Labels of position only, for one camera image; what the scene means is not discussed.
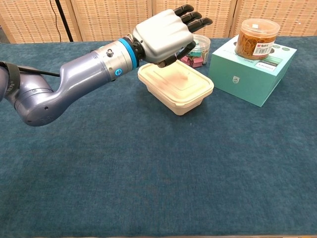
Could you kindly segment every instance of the food container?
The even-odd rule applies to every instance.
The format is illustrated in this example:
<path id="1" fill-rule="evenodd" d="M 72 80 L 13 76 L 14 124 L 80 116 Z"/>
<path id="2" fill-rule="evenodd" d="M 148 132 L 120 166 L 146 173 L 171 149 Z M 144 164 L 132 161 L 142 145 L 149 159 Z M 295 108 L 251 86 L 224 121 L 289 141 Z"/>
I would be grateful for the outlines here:
<path id="1" fill-rule="evenodd" d="M 265 59 L 271 52 L 279 29 L 279 24 L 267 19 L 244 20 L 235 52 L 237 55 L 250 60 Z"/>
<path id="2" fill-rule="evenodd" d="M 200 105 L 213 91 L 208 77 L 179 60 L 164 68 L 145 64 L 139 68 L 138 77 L 150 93 L 179 116 Z"/>
<path id="3" fill-rule="evenodd" d="M 211 40 L 203 35 L 193 34 L 193 36 L 196 46 L 181 61 L 193 68 L 197 68 L 207 63 Z"/>

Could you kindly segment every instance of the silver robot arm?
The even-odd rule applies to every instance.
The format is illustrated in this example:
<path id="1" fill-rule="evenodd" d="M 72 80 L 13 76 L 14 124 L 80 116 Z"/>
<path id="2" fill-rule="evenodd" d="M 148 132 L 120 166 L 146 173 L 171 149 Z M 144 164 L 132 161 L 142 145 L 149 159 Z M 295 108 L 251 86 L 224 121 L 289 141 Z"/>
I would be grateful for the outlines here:
<path id="1" fill-rule="evenodd" d="M 165 67 L 189 53 L 196 45 L 192 33 L 212 24 L 193 10 L 165 10 L 132 34 L 62 65 L 55 92 L 34 68 L 16 66 L 17 73 L 10 64 L 0 65 L 0 101 L 7 99 L 27 125 L 49 124 L 79 98 L 138 68 L 139 61 Z"/>

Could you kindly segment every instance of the black pole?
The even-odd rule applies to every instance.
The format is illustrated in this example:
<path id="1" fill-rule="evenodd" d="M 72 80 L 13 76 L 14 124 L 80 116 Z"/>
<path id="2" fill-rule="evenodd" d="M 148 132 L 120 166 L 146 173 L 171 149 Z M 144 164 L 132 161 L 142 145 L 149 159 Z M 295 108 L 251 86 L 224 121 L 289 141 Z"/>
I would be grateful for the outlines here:
<path id="1" fill-rule="evenodd" d="M 62 21 L 63 21 L 65 30 L 66 30 L 66 32 L 67 32 L 69 41 L 70 41 L 70 42 L 74 42 L 74 41 L 73 41 L 73 37 L 71 36 L 70 30 L 69 30 L 67 21 L 66 21 L 66 17 L 65 17 L 65 15 L 64 15 L 63 8 L 61 7 L 59 0 L 55 0 L 55 2 L 56 2 L 56 5 L 57 5 L 57 8 L 58 8 L 60 17 L 61 17 L 61 19 L 62 19 Z"/>

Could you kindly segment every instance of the jar of rubber bands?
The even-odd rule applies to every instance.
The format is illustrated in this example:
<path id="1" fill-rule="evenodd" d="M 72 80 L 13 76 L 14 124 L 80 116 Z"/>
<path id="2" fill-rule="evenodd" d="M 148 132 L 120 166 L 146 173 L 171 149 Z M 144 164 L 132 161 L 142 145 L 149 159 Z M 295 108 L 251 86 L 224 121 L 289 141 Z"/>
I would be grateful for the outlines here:
<path id="1" fill-rule="evenodd" d="M 276 22 L 252 18 L 242 22 L 235 52 L 249 60 L 265 59 L 271 52 L 279 32 Z"/>

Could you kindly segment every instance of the woven screen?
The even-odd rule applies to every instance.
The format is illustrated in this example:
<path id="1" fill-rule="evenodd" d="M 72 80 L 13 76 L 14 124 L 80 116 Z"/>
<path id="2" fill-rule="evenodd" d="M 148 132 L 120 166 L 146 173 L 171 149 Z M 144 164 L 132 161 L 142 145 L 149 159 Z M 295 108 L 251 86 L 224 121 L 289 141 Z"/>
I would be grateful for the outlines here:
<path id="1" fill-rule="evenodd" d="M 248 18 L 265 18 L 280 24 L 280 36 L 313 36 L 317 31 L 317 0 L 238 0 L 233 30 L 239 34 Z"/>
<path id="2" fill-rule="evenodd" d="M 154 13 L 157 14 L 168 8 L 176 9 L 190 4 L 195 10 L 213 20 L 213 24 L 197 31 L 210 38 L 228 37 L 236 0 L 155 0 Z"/>
<path id="3" fill-rule="evenodd" d="M 149 0 L 72 0 L 83 41 L 116 40 L 152 16 Z"/>
<path id="4" fill-rule="evenodd" d="M 74 41 L 79 41 L 78 32 L 66 6 L 60 1 Z M 52 6 L 57 14 L 57 27 L 61 41 L 68 42 L 68 36 L 59 15 L 55 1 Z M 59 42 L 55 15 L 49 0 L 0 0 L 0 25 L 11 43 Z"/>

